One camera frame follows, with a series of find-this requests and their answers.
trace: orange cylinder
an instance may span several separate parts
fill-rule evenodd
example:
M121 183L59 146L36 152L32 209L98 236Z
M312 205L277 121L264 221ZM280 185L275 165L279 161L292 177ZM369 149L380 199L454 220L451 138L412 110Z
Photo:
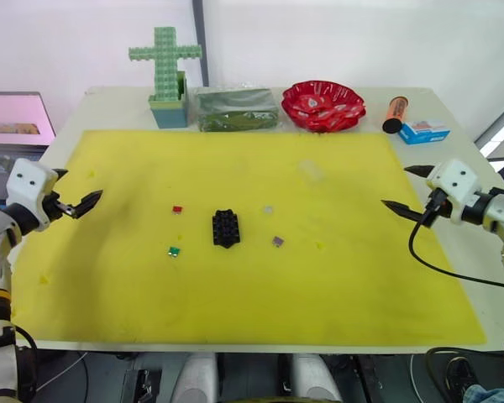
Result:
M402 129L405 111L409 106L409 100L405 97L395 97L390 101L388 113L383 123L383 131L387 133L397 133Z

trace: black cable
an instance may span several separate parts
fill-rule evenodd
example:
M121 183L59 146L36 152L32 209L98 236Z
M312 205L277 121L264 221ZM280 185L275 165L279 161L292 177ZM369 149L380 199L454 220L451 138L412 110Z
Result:
M455 348L455 347L435 347L435 348L430 348L424 356L424 360L426 363L426 371L428 371L429 378L431 378L433 384L435 385L435 388L438 390L440 395L443 397L444 401L452 401L448 395L444 392L443 388L441 387L441 384L438 382L437 378L435 377L435 373L433 372L433 365L432 365L432 358L433 355L436 353L459 353L459 352L464 352L464 353L477 353L481 355L486 355L489 357L494 357L497 359L503 359L504 358L504 353L493 353L490 351L477 351L477 350L470 350L468 348Z
M409 237L409 252L411 252L412 257L414 259L416 259L417 261L419 261L424 266L429 267L429 269L438 271L439 273L442 273L443 275L451 275L452 277L456 277L456 278L462 279L462 280L474 281L476 283L495 285L497 287L504 288L504 284L502 284L502 283L497 283L495 281L490 281L490 280L477 279L475 277L469 277L468 275L458 275L457 273L452 273L451 271L440 269L439 267L433 266L432 264L426 262L424 259L422 259L420 256L418 256L417 253L414 251L414 238L417 236L418 229L422 226L422 222L424 222L425 219L428 217L428 212L429 212L429 210L427 210L423 214L420 221L416 223L416 225L412 229L411 236Z
M82 357L82 354L80 351L77 351L76 352L78 354L79 357ZM90 375L89 373L87 372L87 365L86 365L86 361L84 361L84 358L82 357L82 366L84 367L84 374L86 375L86 388L85 388L85 391L84 391L84 403L87 403L87 394L90 390Z
M15 331L19 332L28 342L30 347L32 348L32 354L34 355L34 362L35 362L35 373L36 376L39 373L39 354L37 350L37 345L35 344L35 341L32 339L32 337L29 335L28 332L26 332L24 329L22 329L20 326L14 325L15 326Z

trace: small green block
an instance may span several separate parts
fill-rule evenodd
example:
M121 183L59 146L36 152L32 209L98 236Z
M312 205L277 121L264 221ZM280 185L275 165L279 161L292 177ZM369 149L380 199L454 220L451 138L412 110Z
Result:
M170 246L170 249L168 249L168 254L172 257L172 258L176 258L177 255L181 252L181 249L179 248L176 248L174 246Z

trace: yellow mat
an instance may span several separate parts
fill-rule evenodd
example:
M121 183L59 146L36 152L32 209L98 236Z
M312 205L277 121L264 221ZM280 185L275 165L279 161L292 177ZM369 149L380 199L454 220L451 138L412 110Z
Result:
M82 219L29 235L13 320L35 338L485 341L459 281L410 256L412 223L380 201L422 208L384 134L86 132L68 168L62 201L104 194ZM212 215L228 208L241 243L224 249ZM431 231L416 249L449 268Z

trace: white table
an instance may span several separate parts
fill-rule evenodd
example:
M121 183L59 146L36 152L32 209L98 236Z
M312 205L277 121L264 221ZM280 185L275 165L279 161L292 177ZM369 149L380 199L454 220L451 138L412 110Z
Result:
M388 135L397 157L404 166L433 165L450 158L458 158L469 164L480 176L484 190L493 186L504 188L501 177L495 173L474 144L465 136L463 129L441 103L432 90L427 88L355 88L364 99L367 114L360 124L351 130L356 132L381 132L381 125L389 101L398 95L409 99L407 120L436 118L451 129L442 142L433 144L406 145L397 134ZM86 92L78 109L71 115L65 127L58 133L43 159L46 165L62 168L71 156L81 134L88 129L158 129L147 103L150 88L138 87L93 87ZM274 89L276 100L281 100L281 89ZM291 131L291 122L281 111L283 127ZM197 130L194 124L188 130ZM425 202L429 189L422 178L410 175L418 196ZM471 224L455 226L440 218L433 226L449 262L463 275L504 282L501 265L501 241L496 235L485 232ZM504 348L504 289L489 285L461 281L469 296L476 315L485 330L487 343L480 346L458 346L480 350ZM422 353L423 347L325 347L325 346L221 346L221 345L167 345L167 344L109 344L77 343L38 340L42 348L63 348L107 351L226 351L226 352L318 352L318 353Z

